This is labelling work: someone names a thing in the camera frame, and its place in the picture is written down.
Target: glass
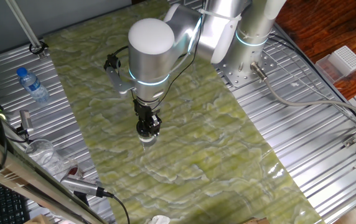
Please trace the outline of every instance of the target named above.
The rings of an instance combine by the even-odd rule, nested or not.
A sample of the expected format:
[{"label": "glass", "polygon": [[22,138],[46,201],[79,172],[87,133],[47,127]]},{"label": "glass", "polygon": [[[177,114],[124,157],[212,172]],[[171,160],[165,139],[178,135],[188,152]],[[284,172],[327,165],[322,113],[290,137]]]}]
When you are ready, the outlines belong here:
[{"label": "glass", "polygon": [[38,139],[30,143],[25,153],[58,181],[65,176],[70,167],[77,164],[73,160],[60,156],[52,143],[45,139]]}]

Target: water bottle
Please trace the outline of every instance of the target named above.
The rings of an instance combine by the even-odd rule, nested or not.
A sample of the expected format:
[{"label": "water bottle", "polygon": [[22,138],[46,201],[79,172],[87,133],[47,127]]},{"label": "water bottle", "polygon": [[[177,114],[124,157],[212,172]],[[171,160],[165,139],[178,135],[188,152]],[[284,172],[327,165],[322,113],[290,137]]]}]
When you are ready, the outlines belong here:
[{"label": "water bottle", "polygon": [[48,100],[48,91],[36,75],[25,68],[19,68],[16,73],[19,76],[19,83],[30,93],[35,101],[42,103]]}]

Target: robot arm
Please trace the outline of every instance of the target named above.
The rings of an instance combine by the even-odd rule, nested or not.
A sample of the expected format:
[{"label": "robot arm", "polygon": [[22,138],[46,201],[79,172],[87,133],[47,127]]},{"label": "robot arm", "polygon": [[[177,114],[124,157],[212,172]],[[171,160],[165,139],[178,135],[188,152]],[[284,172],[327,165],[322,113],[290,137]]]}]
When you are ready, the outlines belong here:
[{"label": "robot arm", "polygon": [[[157,115],[159,99],[166,94],[170,74],[196,44],[202,58],[212,63],[223,60],[238,75],[247,75],[251,72],[250,64],[259,61],[266,38],[285,1],[254,0],[244,10],[246,0],[209,0],[207,12],[202,11],[203,17],[195,10],[175,4],[164,21],[143,19],[136,22],[128,33],[131,81],[121,81],[115,72],[116,62],[109,58],[110,55],[105,70],[122,95],[128,90],[135,92],[134,109],[139,118],[136,129],[140,140],[148,144],[156,141],[162,123]],[[186,54],[185,58],[172,68],[182,54]]]}]

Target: marble tabletop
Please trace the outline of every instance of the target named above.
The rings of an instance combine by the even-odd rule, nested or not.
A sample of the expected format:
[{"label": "marble tabletop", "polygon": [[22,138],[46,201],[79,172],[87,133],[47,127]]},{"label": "marble tabletop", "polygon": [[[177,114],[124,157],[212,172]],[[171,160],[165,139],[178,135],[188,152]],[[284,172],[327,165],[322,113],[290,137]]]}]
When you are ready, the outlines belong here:
[{"label": "marble tabletop", "polygon": [[[103,64],[127,45],[136,21],[162,19],[168,8],[149,0],[45,37],[105,189],[123,201],[131,223],[155,215],[171,223],[323,222],[204,60],[197,58],[163,101],[157,143],[139,142],[133,99],[119,96]],[[127,51],[118,56],[127,71]],[[120,205],[110,203],[117,222],[126,223]]]}]

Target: metal pole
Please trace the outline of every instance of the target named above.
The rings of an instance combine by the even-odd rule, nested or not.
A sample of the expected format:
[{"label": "metal pole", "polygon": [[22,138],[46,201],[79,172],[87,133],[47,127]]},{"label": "metal pole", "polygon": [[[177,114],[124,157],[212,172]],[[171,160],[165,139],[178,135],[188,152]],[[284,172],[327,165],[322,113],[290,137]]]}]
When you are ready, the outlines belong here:
[{"label": "metal pole", "polygon": [[[31,44],[34,46],[36,50],[41,49],[41,43],[38,38],[35,36],[33,30],[31,29],[29,23],[27,22],[26,18],[24,17],[21,9],[17,5],[15,0],[5,0],[8,6],[11,8],[11,11],[15,15],[17,21],[20,23],[23,31],[26,33],[27,38],[29,38]],[[45,52],[41,52],[38,54],[40,59],[47,58]]]}]

